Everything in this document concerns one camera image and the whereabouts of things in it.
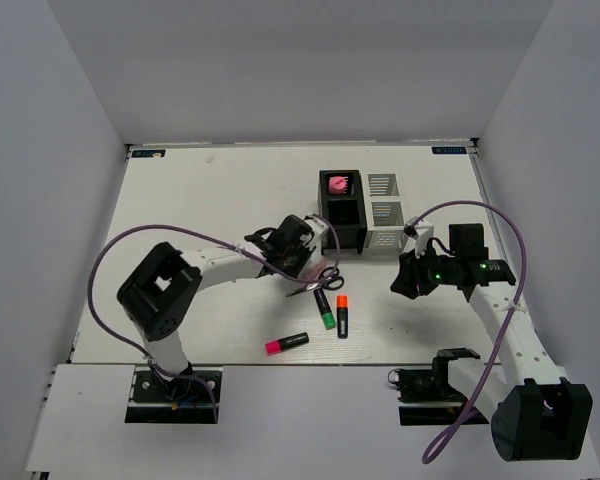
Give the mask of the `black handled scissors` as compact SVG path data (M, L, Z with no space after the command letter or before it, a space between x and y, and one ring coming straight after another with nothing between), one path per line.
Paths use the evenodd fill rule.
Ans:
M316 289L327 291L337 291L345 284L345 279L341 275L338 267L330 266L323 269L317 277L316 282L307 284L287 294L287 297L300 295L306 292L311 292Z

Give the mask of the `green highlighter marker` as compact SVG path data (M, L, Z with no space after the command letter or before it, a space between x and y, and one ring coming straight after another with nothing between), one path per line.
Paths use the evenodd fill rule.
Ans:
M336 320L324 290L317 288L313 291L313 294L325 329L330 330L335 328Z

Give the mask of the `orange highlighter marker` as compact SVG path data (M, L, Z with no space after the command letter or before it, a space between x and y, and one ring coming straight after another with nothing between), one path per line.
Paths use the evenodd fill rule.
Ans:
M349 336L349 304L346 295L338 295L336 299L337 336L346 339Z

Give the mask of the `pink eraser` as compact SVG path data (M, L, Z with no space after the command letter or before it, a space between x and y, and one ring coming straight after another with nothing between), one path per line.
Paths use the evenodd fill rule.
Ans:
M349 178L344 175L334 175L328 178L327 191L330 195L347 195Z

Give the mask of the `pink highlighter marker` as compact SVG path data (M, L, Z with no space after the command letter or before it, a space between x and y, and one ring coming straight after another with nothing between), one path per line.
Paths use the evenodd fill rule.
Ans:
M302 332L268 342L265 344L264 348L266 354L268 356L272 356L287 350L297 348L299 346L306 345L309 343L309 341L310 339L308 333Z

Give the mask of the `pink correction tape dispenser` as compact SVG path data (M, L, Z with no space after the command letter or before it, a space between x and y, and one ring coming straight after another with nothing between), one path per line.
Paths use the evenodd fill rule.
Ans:
M299 279L314 280L320 276L326 266L327 261L324 258L309 261L300 272Z

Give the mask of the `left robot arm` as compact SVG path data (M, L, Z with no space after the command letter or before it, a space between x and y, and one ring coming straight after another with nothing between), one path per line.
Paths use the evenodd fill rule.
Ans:
M186 256L168 242L155 245L117 300L141 335L160 391L179 399L190 390L193 370L178 328L198 292L275 274L305 284L323 263L320 243L328 232L327 222L314 215L291 214L276 228L247 235L243 247L217 244Z

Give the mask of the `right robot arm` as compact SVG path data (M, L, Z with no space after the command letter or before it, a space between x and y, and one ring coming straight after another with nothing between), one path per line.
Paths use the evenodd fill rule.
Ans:
M427 370L389 374L400 401L461 403L458 415L487 421L498 454L508 462L577 459L593 407L588 388L570 382L547 354L516 301L509 265L490 258L482 224L450 225L446 254L436 252L433 231L428 221L407 226L415 246L400 255L391 290L416 299L442 285L456 287L484 325L503 373L492 373L468 347L442 349Z

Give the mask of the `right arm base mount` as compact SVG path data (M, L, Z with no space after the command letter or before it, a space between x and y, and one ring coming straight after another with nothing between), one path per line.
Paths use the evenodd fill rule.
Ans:
M389 371L387 382L398 392L401 426L450 426L459 418L468 399L450 386L448 367L461 359L480 356L468 348L442 349L427 368Z

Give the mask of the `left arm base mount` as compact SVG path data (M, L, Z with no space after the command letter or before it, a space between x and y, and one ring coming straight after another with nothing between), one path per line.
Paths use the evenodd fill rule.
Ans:
M126 407L127 424L211 425L219 413L222 371L199 370L205 386L191 380L167 381L151 369L137 369Z

